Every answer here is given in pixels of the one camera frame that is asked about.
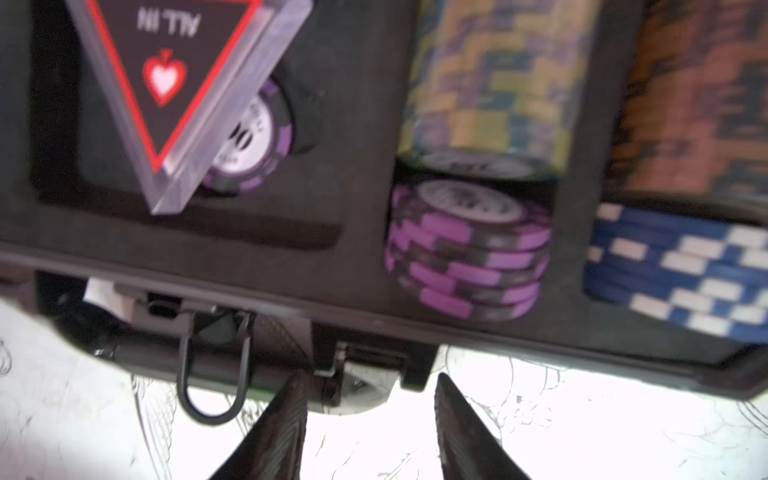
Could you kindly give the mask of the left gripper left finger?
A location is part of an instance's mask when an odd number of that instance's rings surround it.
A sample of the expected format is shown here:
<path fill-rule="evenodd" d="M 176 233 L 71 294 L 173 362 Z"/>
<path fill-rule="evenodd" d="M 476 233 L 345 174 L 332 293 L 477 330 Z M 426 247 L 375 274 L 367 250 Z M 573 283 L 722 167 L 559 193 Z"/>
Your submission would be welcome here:
<path fill-rule="evenodd" d="M 284 383 L 211 479 L 298 479 L 306 436 L 308 396 L 308 375 L 298 371 Z"/>

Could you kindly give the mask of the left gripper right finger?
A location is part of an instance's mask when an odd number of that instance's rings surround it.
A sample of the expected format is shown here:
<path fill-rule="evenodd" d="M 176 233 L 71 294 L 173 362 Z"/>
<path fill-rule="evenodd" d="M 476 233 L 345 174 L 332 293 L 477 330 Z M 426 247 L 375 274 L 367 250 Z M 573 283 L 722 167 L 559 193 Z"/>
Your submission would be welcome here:
<path fill-rule="evenodd" d="M 445 373 L 438 376 L 434 408 L 444 479 L 529 479 Z"/>

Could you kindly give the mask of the large black poker case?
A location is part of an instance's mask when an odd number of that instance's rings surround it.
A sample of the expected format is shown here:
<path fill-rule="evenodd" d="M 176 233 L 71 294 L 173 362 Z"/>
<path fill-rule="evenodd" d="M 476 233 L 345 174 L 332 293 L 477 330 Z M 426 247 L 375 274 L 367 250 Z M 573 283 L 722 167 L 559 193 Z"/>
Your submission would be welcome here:
<path fill-rule="evenodd" d="M 597 155 L 607 147 L 639 5 L 607 5 L 577 124 L 585 168 L 522 191 L 555 208 L 554 262 L 525 316 L 462 323 L 401 291 L 383 264 L 412 1 L 328 1 L 288 55 L 293 89 L 321 131 L 265 200 L 154 217 L 118 162 L 106 101 L 60 1 L 1 5 L 1 292 L 52 319 L 74 346 L 163 380 L 179 364 L 174 314 L 216 307 L 304 318 L 314 363 L 347 350 L 421 390 L 441 344 L 520 354 L 748 400 L 767 388 L 767 351 L 656 325 L 581 289 Z"/>

